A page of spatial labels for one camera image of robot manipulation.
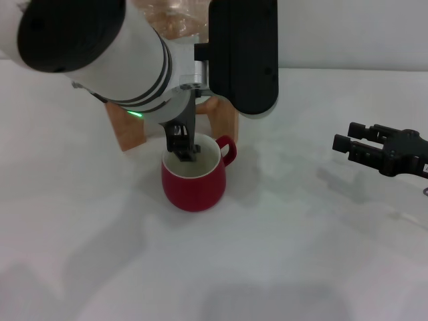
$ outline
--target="white surface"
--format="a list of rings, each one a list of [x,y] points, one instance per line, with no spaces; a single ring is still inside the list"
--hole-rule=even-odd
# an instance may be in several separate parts
[[[220,204],[190,215],[162,193],[164,138],[122,154],[85,91],[0,62],[0,320],[425,320],[428,181],[331,146],[352,121],[427,138],[428,74],[280,84],[241,120]]]
[[[428,71],[428,1],[278,0],[280,64]]]

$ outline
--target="wooden block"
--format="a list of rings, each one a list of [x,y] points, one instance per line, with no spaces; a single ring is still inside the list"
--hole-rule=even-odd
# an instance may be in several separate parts
[[[127,113],[116,104],[106,104],[108,117],[122,151],[130,150],[146,142],[144,119]]]
[[[212,97],[198,105],[196,113],[208,115],[211,137],[217,139],[227,135],[238,141],[239,113],[230,102]]]

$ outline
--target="white table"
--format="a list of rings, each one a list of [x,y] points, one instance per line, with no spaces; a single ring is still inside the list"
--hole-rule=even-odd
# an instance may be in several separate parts
[[[190,215],[163,195],[162,136],[122,154],[85,91],[0,62],[0,320],[426,320],[428,181],[331,147],[353,121],[428,138],[428,74],[281,70],[280,88],[241,120],[223,200]]]

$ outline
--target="white wall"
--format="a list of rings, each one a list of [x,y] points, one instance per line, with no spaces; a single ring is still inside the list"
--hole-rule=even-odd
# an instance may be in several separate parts
[[[428,71],[427,0],[278,0],[280,65]]]

